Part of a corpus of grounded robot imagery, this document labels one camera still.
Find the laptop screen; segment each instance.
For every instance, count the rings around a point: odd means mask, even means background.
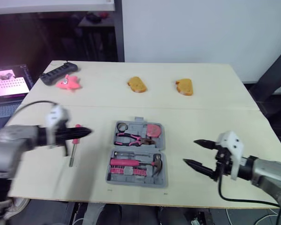
[[[0,102],[23,100],[31,86],[26,65],[0,68]]]

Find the bread slice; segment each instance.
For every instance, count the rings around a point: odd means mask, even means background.
[[[192,95],[192,80],[191,79],[181,79],[176,81],[177,91],[182,95]]]
[[[132,77],[128,81],[128,85],[130,86],[131,90],[137,93],[145,92],[147,90],[146,85],[141,81],[138,76]]]

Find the hammer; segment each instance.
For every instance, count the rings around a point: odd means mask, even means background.
[[[152,176],[160,173],[161,169],[163,168],[163,162],[161,161],[160,154],[154,154],[154,161],[153,162],[141,162],[138,160],[132,159],[111,159],[110,165],[120,165],[120,166],[140,166],[140,165],[151,165],[155,166],[156,170],[152,174]]]

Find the open tool case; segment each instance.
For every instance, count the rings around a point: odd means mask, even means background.
[[[138,137],[145,138],[146,144],[139,145]],[[165,136],[161,124],[145,122],[142,117],[135,117],[135,121],[118,121],[114,144],[107,166],[107,183],[151,188],[166,186],[165,155],[161,153],[165,147]]]

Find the pliers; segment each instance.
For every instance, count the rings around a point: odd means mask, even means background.
[[[141,146],[142,144],[155,144],[155,141],[152,139],[148,138],[142,138],[140,135],[132,135],[128,133],[117,133],[117,137],[130,137],[135,139],[135,142],[130,142],[130,143],[122,143],[122,142],[117,142],[115,141],[115,145],[121,145],[121,146]]]

